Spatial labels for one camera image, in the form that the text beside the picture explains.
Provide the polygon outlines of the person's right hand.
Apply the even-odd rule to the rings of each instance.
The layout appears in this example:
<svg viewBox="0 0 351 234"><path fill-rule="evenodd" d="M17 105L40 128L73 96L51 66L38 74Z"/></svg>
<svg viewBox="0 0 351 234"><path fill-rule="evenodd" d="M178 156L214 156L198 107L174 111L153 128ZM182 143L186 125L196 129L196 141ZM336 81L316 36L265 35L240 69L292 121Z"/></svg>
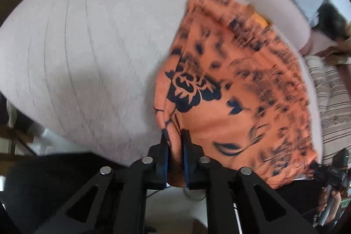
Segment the person's right hand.
<svg viewBox="0 0 351 234"><path fill-rule="evenodd" d="M340 192L333 190L330 184L322 190L319 197L319 215L317 219L317 223L320 226L329 224L336 218L341 201Z"/></svg>

